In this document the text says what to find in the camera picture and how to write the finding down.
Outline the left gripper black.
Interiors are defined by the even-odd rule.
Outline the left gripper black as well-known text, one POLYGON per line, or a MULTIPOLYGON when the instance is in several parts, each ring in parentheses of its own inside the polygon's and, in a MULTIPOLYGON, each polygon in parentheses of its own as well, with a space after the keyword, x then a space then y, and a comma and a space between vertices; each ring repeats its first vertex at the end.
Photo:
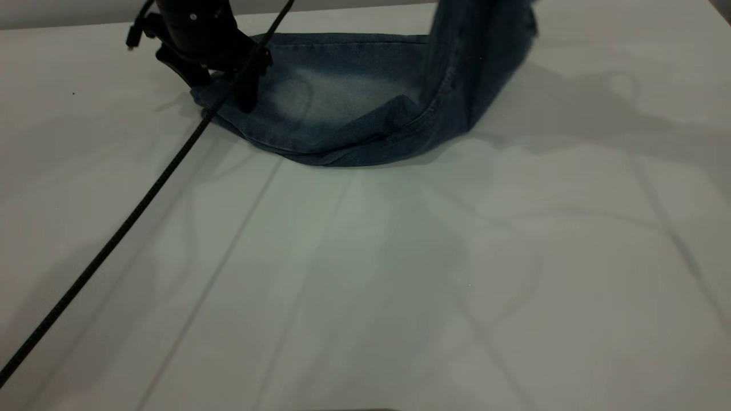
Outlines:
POLYGON ((173 48, 162 45, 157 60, 190 88, 211 84, 206 68, 227 71, 240 109, 253 111, 259 78, 272 66, 271 52, 239 30, 230 2, 156 1, 156 6, 173 48))

